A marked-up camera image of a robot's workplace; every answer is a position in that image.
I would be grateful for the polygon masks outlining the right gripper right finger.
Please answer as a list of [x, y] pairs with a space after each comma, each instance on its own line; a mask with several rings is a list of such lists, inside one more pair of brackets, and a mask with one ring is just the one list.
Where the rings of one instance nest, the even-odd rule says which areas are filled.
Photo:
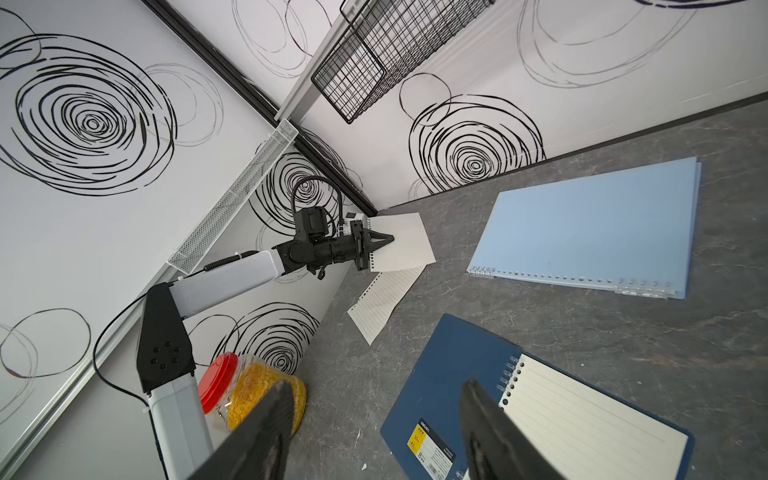
[[563, 479], [475, 380], [462, 385], [459, 422], [471, 479]]

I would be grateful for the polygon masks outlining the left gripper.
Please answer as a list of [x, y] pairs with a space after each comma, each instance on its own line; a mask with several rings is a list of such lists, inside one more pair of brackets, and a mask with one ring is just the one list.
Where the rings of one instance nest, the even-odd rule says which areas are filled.
[[395, 237], [391, 234], [365, 230], [362, 220], [353, 220], [350, 223], [349, 234], [325, 238], [317, 243], [317, 264], [320, 267], [326, 267], [351, 261], [358, 271], [367, 270], [369, 255], [372, 256], [374, 252], [391, 244], [394, 240]]

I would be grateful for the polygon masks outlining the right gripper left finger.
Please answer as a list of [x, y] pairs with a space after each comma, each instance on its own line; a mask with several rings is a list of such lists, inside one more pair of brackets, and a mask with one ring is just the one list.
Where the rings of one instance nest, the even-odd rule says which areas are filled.
[[283, 479], [294, 410], [292, 386], [276, 383], [190, 479]]

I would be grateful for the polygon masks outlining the torn white lined page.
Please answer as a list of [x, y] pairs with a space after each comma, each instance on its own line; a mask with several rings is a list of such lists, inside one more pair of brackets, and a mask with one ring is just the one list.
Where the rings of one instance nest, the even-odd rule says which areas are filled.
[[393, 242], [370, 254], [373, 272], [409, 270], [436, 261], [419, 213], [369, 218], [368, 228], [394, 237]]

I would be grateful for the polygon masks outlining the torn lined paper page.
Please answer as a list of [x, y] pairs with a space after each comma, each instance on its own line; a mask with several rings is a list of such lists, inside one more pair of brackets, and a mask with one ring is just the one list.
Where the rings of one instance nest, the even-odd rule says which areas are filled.
[[380, 272], [358, 301], [348, 309], [365, 341], [372, 345], [383, 330], [396, 306], [409, 292], [425, 267]]

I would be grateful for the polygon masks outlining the dark blue notebook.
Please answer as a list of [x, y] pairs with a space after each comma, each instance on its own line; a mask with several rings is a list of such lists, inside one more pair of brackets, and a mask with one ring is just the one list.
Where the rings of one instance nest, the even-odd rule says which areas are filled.
[[381, 434], [411, 479], [682, 479], [695, 440], [444, 315]]

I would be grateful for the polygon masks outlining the light blue notebook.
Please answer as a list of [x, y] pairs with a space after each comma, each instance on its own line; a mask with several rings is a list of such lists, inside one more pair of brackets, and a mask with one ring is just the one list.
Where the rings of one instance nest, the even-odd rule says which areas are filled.
[[467, 271], [682, 300], [701, 174], [689, 157], [503, 191]]

